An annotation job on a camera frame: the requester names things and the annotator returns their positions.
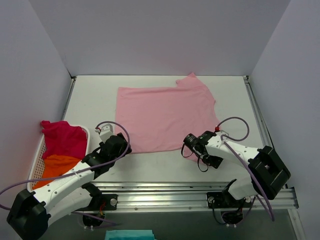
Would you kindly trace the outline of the pink t-shirt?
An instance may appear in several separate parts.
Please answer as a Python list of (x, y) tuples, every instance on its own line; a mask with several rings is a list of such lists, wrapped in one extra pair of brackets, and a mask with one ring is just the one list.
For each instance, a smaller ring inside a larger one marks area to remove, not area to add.
[(175, 87), (119, 87), (115, 121), (121, 127), (115, 131), (129, 133), (134, 154), (179, 150), (188, 134), (214, 131), (219, 123), (215, 103), (194, 73)]

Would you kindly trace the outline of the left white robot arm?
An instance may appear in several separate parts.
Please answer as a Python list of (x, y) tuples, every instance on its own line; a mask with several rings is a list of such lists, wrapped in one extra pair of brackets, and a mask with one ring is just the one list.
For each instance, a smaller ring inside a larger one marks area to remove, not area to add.
[(131, 153), (130, 137), (111, 135), (72, 170), (33, 191), (21, 190), (6, 221), (23, 240), (37, 240), (48, 229), (51, 210), (64, 198), (108, 172), (115, 162)]

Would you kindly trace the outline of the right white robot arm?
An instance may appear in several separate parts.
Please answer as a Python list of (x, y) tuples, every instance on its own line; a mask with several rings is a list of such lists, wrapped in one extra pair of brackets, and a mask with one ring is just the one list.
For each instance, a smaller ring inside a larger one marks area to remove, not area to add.
[(198, 137), (188, 134), (182, 146), (195, 154), (198, 163), (207, 167), (218, 169), (223, 161), (229, 161), (248, 171), (249, 177), (234, 178), (222, 193), (223, 203), (230, 207), (255, 195), (273, 200), (291, 177), (275, 149), (267, 145), (249, 147), (228, 139), (224, 134), (205, 131)]

